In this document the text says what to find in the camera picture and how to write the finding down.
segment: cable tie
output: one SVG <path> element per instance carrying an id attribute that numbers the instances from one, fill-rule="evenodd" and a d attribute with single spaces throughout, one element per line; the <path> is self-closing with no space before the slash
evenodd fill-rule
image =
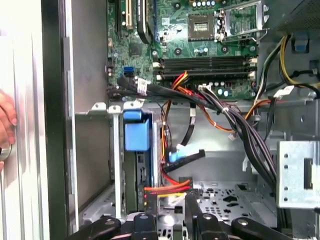
<path id="1" fill-rule="evenodd" d="M 229 112 L 229 108 L 228 107 L 224 107 L 222 108 L 221 112 L 224 114 L 225 112 Z"/>

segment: finger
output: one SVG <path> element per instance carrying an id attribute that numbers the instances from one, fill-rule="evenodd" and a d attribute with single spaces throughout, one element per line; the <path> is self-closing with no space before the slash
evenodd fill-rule
<path id="1" fill-rule="evenodd" d="M 15 105 L 15 101 L 14 99 L 9 96 L 8 94 L 6 94 L 3 90 L 0 89 L 0 94 L 4 95 L 6 97 L 6 99 L 12 104 Z"/>
<path id="2" fill-rule="evenodd" d="M 4 169 L 5 163 L 3 161 L 0 161 L 0 173 L 2 172 L 2 169 Z"/>
<path id="3" fill-rule="evenodd" d="M 3 109 L 7 115 L 9 121 L 16 126 L 17 125 L 17 113 L 12 100 L 6 94 L 0 93 L 0 108 Z"/>
<path id="4" fill-rule="evenodd" d="M 5 128 L 5 131 L 8 137 L 8 142 L 10 144 L 14 144 L 16 142 L 14 129 L 12 128 L 12 125 L 9 122 L 8 117 L 6 113 L 2 110 L 2 108 L 0 108 L 0 122 L 2 122 Z"/>
<path id="5" fill-rule="evenodd" d="M 5 126 L 2 121 L 0 121 L 0 148 L 6 149 L 10 146 L 8 139 L 9 138 Z"/>

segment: white label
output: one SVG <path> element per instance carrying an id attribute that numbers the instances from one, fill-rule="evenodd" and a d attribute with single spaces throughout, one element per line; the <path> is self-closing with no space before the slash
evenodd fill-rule
<path id="1" fill-rule="evenodd" d="M 274 98 L 282 98 L 282 96 L 289 95 L 294 88 L 295 88 L 295 86 L 293 86 L 293 85 L 286 86 L 284 89 L 278 90 L 273 97 Z"/>
<path id="2" fill-rule="evenodd" d="M 236 140 L 238 137 L 239 137 L 239 136 L 238 136 L 238 134 L 237 134 L 236 132 L 230 133 L 229 136 L 228 136 L 228 138 L 229 138 L 231 141 Z"/>
<path id="3" fill-rule="evenodd" d="M 144 103 L 145 103 L 145 99 L 144 98 L 136 98 L 134 100 L 134 106 L 138 107 L 138 108 L 142 108 Z"/>
<path id="4" fill-rule="evenodd" d="M 195 117 L 197 110 L 195 108 L 190 108 L 190 117 Z"/>
<path id="5" fill-rule="evenodd" d="M 169 17 L 163 17 L 162 19 L 161 19 L 161 24 L 162 25 L 170 25 L 170 18 Z"/>
<path id="6" fill-rule="evenodd" d="M 138 78 L 138 84 L 137 84 L 137 92 L 141 95 L 147 95 L 147 86 L 150 84 L 150 81 L 147 81 L 142 78 Z"/>

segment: side panel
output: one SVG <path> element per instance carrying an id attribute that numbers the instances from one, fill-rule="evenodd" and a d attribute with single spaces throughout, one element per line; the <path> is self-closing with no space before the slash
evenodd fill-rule
<path id="1" fill-rule="evenodd" d="M 0 178 L 0 239 L 49 240 L 40 0 L 0 1 L 0 63 L 0 89 L 18 114 Z"/>

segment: yellow wire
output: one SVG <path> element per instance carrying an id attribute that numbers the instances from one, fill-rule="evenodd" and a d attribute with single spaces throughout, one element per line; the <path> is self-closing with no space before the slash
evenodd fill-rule
<path id="1" fill-rule="evenodd" d="M 166 197 L 181 197 L 184 196 L 185 193 L 168 193 L 168 194 L 160 194 L 158 195 L 159 198 L 166 198 Z"/>
<path id="2" fill-rule="evenodd" d="M 286 52 L 286 41 L 288 39 L 289 36 L 286 36 L 281 43 L 281 47 L 280 47 L 280 65 L 281 65 L 281 69 L 283 71 L 284 77 L 292 84 L 299 84 L 299 82 L 293 80 L 286 69 L 286 65 L 285 65 L 285 52 Z M 315 83 L 312 84 L 313 87 L 317 88 L 320 86 L 320 82 L 319 83 Z"/>
<path id="3" fill-rule="evenodd" d="M 181 79 L 173 86 L 173 88 L 172 89 L 175 89 L 183 80 L 185 80 L 186 78 L 188 77 L 188 74 L 187 74 L 187 72 L 185 71 L 184 72 L 184 75 L 181 77 Z M 171 101 L 169 100 L 169 101 L 167 101 L 166 103 L 165 103 L 165 113 L 167 112 L 167 109 L 168 109 L 168 103 L 171 103 Z M 162 126 L 162 131 L 161 131 L 161 138 L 162 138 L 162 151 L 161 151 L 161 158 L 163 159 L 164 157 L 165 157 L 165 126 L 163 125 Z"/>

